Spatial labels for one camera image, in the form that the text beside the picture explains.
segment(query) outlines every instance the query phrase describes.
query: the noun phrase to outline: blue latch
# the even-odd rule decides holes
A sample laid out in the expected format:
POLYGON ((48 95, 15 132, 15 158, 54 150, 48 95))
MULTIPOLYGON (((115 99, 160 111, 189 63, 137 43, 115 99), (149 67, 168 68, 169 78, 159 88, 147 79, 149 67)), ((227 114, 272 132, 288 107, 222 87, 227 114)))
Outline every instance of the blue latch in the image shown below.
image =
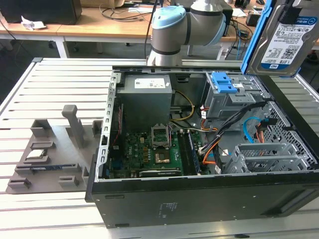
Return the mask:
POLYGON ((219 93, 237 93, 237 89, 231 84, 231 79, 225 72, 213 72, 211 78, 219 93))

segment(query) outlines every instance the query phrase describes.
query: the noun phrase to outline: slotted aluminum surface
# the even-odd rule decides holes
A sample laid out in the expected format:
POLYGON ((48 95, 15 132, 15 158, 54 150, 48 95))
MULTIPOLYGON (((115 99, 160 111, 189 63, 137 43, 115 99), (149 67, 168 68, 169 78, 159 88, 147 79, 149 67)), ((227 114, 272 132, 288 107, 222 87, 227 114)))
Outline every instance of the slotted aluminum surface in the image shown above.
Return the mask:
MULTIPOLYGON (((176 239, 233 238, 228 236, 233 234, 250 234, 251 238, 300 238, 301 235, 318 238, 318 199, 286 218, 238 221, 234 218, 228 222, 107 230, 95 204, 84 201, 85 192, 6 194, 8 180, 31 137, 29 128, 33 120, 49 118, 52 125, 66 125, 67 120, 61 115, 64 104, 76 104, 77 115, 84 124, 102 119, 112 65, 126 64, 145 65, 145 61, 48 58, 32 63, 26 70, 0 107, 0 238, 176 239)), ((186 64, 220 65, 221 62, 186 61, 186 64)), ((303 86, 300 77, 297 77, 299 82, 288 80, 289 84, 278 79, 277 84, 281 84, 296 108, 317 109, 313 96, 300 87, 303 86), (294 95, 294 89, 300 94, 294 95)), ((316 125, 314 114, 305 118, 316 125)))

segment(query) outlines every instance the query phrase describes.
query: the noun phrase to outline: green motherboard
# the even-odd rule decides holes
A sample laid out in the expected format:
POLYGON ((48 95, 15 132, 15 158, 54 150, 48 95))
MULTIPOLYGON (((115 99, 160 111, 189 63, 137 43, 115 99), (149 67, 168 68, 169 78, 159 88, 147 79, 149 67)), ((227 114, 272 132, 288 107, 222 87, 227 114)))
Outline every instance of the green motherboard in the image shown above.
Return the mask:
MULTIPOLYGON (((202 141, 197 132, 191 134, 195 150, 201 147, 202 141)), ((167 140, 165 132, 155 136, 157 141, 167 140)), ((177 132, 170 134, 170 147, 153 147, 150 132, 127 133, 124 137, 123 160, 111 164, 112 178, 137 177, 141 170, 179 170, 183 174, 181 153, 177 132)))

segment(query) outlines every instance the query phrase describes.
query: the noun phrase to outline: motherboard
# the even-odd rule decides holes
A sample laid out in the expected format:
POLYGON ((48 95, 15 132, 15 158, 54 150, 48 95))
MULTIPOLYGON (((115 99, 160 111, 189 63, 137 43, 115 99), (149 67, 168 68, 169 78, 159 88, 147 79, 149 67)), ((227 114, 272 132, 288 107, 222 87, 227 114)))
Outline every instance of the motherboard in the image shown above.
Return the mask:
POLYGON ((188 157, 189 150, 192 151, 189 161, 193 168, 196 168, 196 172, 199 170, 197 152, 202 140, 198 132, 170 131, 168 145, 157 146, 161 142, 166 142, 165 130, 158 130, 156 133, 126 133, 123 139, 123 157, 111 160, 110 178, 150 177, 159 173, 188 175, 187 172, 184 173, 183 166, 186 171, 189 170, 189 166, 182 157, 188 157))

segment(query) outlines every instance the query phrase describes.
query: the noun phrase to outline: blue cable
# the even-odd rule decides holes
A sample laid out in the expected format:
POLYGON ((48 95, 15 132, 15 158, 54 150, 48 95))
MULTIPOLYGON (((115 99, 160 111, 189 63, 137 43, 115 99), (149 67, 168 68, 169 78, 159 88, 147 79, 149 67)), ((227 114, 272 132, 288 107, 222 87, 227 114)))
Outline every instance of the blue cable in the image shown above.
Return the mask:
POLYGON ((244 129, 244 134, 247 137, 247 139, 249 140, 249 142, 254 143, 254 140, 251 138, 251 136, 249 135, 248 131, 247 131, 247 121, 249 120, 258 120, 259 122, 261 122, 261 119, 258 117, 249 117, 248 119, 246 119, 243 123, 243 129, 244 129))
POLYGON ((238 47, 237 47, 237 56, 236 56, 236 60, 238 58, 238 53, 239 53, 239 49, 240 49, 240 31, 238 30, 238 35, 239 35, 239 42, 238 42, 238 47))

